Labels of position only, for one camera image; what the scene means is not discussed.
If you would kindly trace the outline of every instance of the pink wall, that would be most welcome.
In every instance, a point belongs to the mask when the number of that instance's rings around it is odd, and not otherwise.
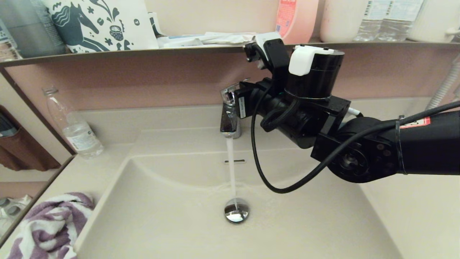
[[[455,50],[413,47],[345,49],[334,94],[344,98],[431,96]],[[219,90],[246,77],[269,76],[244,54],[93,59],[8,68],[48,118],[42,87],[54,84],[81,110],[207,105]]]
[[[0,198],[21,198],[28,194],[34,197],[46,182],[0,182]]]

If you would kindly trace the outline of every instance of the white mug with horse print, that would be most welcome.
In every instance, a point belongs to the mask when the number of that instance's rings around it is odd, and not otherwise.
[[[72,53],[158,48],[144,0],[43,0]]]

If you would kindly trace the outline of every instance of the horse illustration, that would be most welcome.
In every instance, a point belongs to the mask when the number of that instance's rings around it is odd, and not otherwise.
[[[64,6],[59,12],[51,16],[51,20],[53,20],[57,31],[67,45],[81,45],[97,52],[109,51],[109,49],[101,43],[83,36],[81,25],[90,28],[96,34],[99,34],[99,30],[94,26],[91,20],[85,16],[80,5],[75,7],[74,4],[71,3],[70,7]]]

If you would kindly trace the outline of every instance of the red label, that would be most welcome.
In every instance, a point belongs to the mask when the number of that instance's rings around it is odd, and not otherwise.
[[[278,17],[276,18],[275,30],[281,35],[281,38],[289,31],[294,20],[295,6],[297,0],[281,0],[278,7]]]
[[[431,119],[430,117],[423,118],[418,121],[414,121],[411,123],[408,123],[406,125],[402,125],[400,129],[408,129],[408,128],[415,128],[415,127],[423,127],[431,124]]]

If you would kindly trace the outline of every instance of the pink bottle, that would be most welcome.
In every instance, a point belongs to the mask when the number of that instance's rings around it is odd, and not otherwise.
[[[308,43],[313,33],[318,0],[280,0],[276,31],[284,44]]]

